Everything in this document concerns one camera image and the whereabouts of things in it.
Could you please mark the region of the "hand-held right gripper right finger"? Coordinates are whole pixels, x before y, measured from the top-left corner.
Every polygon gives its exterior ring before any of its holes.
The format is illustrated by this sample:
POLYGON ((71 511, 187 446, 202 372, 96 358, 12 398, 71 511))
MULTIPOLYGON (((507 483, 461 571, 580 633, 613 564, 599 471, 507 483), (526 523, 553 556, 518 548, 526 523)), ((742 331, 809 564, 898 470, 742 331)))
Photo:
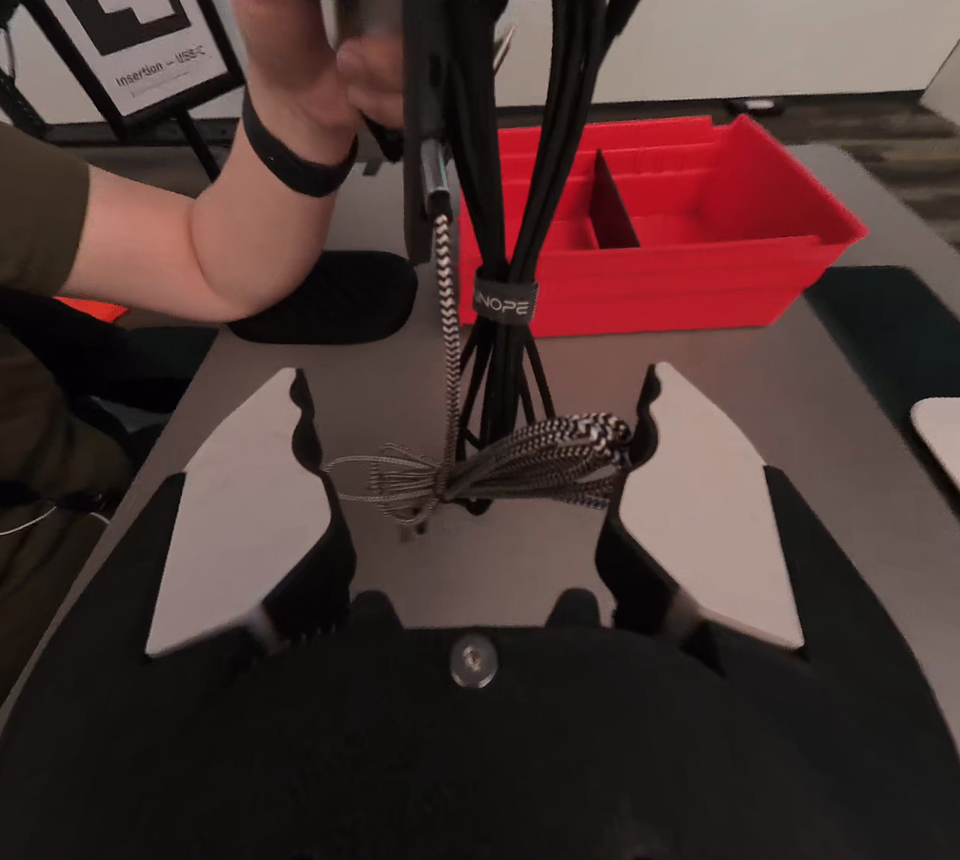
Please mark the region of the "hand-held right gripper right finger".
POLYGON ((613 626, 682 643, 710 623, 801 649, 762 456, 670 364, 651 365, 641 388, 630 468, 595 553, 613 626))

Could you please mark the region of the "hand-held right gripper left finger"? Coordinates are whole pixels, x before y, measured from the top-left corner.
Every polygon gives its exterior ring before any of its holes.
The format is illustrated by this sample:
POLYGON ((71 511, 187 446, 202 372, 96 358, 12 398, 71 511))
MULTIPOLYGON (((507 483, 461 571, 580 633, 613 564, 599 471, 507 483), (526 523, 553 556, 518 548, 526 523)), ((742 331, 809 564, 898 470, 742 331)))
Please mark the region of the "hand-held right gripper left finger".
POLYGON ((302 370, 214 429, 184 471, 148 656, 232 628, 274 650, 342 625, 356 553, 323 460, 302 370))

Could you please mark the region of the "person's left forearm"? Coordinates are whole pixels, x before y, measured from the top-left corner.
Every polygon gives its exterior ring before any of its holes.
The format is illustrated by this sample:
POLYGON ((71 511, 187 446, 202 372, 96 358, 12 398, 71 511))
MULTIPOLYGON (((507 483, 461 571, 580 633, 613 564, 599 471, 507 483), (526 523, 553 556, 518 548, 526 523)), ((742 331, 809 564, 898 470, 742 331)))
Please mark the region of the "person's left forearm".
POLYGON ((328 240, 337 200, 295 192, 237 128, 196 199, 98 167, 74 262, 56 295, 225 324, 291 294, 328 240))

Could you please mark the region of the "person's left hand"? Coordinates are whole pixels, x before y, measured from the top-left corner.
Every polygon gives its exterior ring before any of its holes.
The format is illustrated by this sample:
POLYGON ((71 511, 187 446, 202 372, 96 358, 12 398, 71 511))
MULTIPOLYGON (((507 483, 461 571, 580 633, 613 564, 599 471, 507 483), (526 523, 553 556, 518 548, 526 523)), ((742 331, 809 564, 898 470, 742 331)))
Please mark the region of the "person's left hand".
POLYGON ((334 50, 317 0, 231 0, 246 48, 246 91, 264 127, 300 158, 343 159, 366 118, 404 128, 402 38, 334 50))

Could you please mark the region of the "black wristband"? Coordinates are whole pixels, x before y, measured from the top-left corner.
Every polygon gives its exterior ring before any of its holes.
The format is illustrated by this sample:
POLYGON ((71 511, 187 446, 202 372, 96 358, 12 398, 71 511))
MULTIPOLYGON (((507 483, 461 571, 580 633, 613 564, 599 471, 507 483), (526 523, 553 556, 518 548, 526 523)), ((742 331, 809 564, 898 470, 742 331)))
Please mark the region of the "black wristband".
POLYGON ((264 126, 248 92, 244 92, 241 123, 248 144, 263 166, 296 194, 323 199, 337 192, 354 168, 358 135, 354 135, 347 154, 335 165, 302 158, 264 126))

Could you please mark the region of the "red plastic bin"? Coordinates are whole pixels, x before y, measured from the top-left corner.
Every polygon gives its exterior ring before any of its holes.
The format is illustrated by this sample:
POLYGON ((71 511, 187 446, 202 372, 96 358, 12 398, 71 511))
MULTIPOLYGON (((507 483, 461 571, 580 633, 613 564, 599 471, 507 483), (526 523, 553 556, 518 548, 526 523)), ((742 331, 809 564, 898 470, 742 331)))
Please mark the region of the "red plastic bin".
POLYGON ((867 227, 747 115, 587 125, 536 267, 536 338, 768 326, 867 227), (601 251, 604 152, 640 240, 601 251))

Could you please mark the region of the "black wrist rest pad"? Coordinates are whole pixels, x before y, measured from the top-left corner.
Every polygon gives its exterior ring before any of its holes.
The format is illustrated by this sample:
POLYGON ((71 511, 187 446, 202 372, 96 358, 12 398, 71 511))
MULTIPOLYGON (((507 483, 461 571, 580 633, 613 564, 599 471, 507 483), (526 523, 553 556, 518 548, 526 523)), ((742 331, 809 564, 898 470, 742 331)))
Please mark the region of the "black wrist rest pad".
POLYGON ((379 251, 324 252, 288 297, 228 324, 267 346, 359 346, 394 336, 409 320, 419 280, 410 262, 379 251))

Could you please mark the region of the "dark desk mat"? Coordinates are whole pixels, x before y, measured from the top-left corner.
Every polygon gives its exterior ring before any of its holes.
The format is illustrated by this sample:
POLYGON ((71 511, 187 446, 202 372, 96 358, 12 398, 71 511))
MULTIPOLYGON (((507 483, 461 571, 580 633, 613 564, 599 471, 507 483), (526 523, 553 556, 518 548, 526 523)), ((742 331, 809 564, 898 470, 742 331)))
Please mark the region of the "dark desk mat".
POLYGON ((910 418, 925 399, 959 394, 958 316, 905 267, 829 268, 804 293, 879 409, 958 513, 958 486, 910 418))

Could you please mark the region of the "orange object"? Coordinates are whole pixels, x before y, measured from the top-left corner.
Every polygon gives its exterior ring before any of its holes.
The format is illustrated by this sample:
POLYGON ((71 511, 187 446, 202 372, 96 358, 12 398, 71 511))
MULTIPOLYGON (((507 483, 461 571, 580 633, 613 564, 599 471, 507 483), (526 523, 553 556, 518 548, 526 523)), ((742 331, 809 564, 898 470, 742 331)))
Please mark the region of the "orange object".
POLYGON ((98 324, 115 326, 130 312, 129 307, 111 302, 67 299, 61 296, 54 297, 53 300, 98 324))

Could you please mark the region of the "black bin divider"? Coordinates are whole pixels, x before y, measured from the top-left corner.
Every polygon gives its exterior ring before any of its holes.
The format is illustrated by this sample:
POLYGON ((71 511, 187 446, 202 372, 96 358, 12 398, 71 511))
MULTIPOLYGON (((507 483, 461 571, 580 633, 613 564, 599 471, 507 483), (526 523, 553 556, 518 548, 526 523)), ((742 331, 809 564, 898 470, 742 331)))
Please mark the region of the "black bin divider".
POLYGON ((602 150, 596 150, 593 164, 588 217, 598 249, 639 250, 640 239, 602 150))

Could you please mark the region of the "person's clothed body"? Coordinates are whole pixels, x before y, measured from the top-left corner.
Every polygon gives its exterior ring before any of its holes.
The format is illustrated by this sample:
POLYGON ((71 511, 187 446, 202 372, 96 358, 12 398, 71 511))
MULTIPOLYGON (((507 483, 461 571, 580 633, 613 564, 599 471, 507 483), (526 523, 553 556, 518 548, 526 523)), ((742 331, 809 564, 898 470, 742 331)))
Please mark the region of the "person's clothed body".
POLYGON ((73 266, 90 166, 2 126, 1 475, 39 494, 2 508, 6 703, 163 426, 127 431, 84 395, 101 367, 140 367, 134 333, 53 298, 73 266))

